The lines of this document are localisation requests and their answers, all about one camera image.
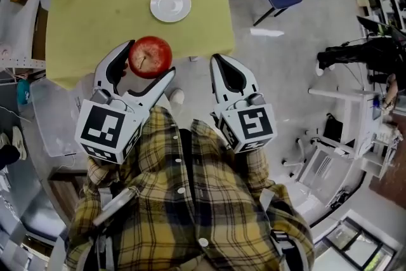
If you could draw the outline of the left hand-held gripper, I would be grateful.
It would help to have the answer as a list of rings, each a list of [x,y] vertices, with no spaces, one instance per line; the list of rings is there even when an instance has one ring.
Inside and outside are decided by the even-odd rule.
[[[75,131],[76,142],[89,156],[115,164],[124,163],[144,119],[176,75],[171,67],[143,91],[129,89],[119,96],[117,86],[134,43],[132,39],[118,45],[97,65],[94,87],[99,88],[83,101]]]

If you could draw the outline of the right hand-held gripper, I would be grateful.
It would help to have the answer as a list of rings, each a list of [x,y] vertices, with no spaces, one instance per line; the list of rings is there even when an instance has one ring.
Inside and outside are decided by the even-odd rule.
[[[211,86],[217,105],[216,127],[235,153],[264,147],[277,136],[272,105],[265,102],[254,74],[231,56],[210,59]]]

